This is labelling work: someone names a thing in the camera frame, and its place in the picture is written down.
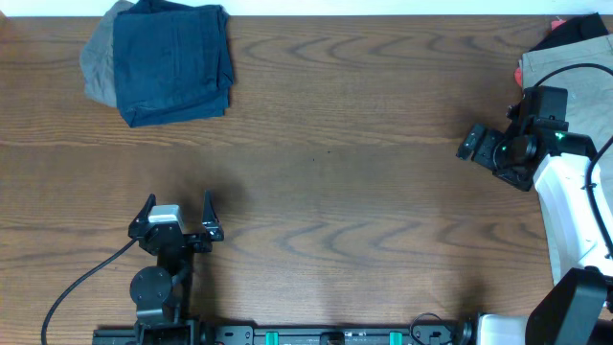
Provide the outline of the navy blue shorts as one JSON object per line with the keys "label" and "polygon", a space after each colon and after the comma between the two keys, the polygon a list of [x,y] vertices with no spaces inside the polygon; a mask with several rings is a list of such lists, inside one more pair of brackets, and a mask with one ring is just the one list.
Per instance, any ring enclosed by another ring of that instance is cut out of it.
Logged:
{"label": "navy blue shorts", "polygon": [[228,13],[139,1],[113,22],[117,108],[129,127],[220,117],[229,106],[234,71]]}

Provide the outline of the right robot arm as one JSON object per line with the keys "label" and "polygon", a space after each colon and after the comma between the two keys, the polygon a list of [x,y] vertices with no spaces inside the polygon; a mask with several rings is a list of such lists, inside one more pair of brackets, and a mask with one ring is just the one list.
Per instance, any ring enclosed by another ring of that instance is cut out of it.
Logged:
{"label": "right robot arm", "polygon": [[598,162],[603,155],[587,135],[565,120],[568,92],[535,85],[507,113],[501,132],[472,127],[456,153],[520,191],[536,189],[554,288],[528,317],[482,314],[451,326],[412,323],[413,344],[609,344],[612,324],[612,214],[603,195]]}

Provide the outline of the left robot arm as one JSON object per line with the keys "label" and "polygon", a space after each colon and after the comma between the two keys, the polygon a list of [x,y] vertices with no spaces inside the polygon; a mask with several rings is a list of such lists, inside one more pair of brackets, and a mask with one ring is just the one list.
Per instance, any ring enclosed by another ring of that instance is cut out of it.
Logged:
{"label": "left robot arm", "polygon": [[133,277],[129,293],[136,305],[134,343],[137,345],[201,342],[197,318],[189,316],[193,285],[193,256],[212,250],[207,231],[183,232],[184,222],[177,205],[157,205],[149,195],[143,208],[128,226],[128,236],[156,258],[156,264]]}

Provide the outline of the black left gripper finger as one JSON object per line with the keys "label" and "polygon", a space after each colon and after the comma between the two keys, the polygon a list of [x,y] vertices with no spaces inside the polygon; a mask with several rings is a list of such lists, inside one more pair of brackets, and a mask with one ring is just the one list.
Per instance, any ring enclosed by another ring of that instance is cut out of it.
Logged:
{"label": "black left gripper finger", "polygon": [[212,242],[224,241],[224,231],[222,229],[221,222],[216,215],[213,205],[213,198],[210,191],[206,191],[204,194],[201,223]]}
{"label": "black left gripper finger", "polygon": [[156,196],[155,194],[150,194],[142,207],[142,209],[137,213],[136,217],[130,223],[131,225],[142,225],[148,223],[148,215],[152,208],[156,205]]}

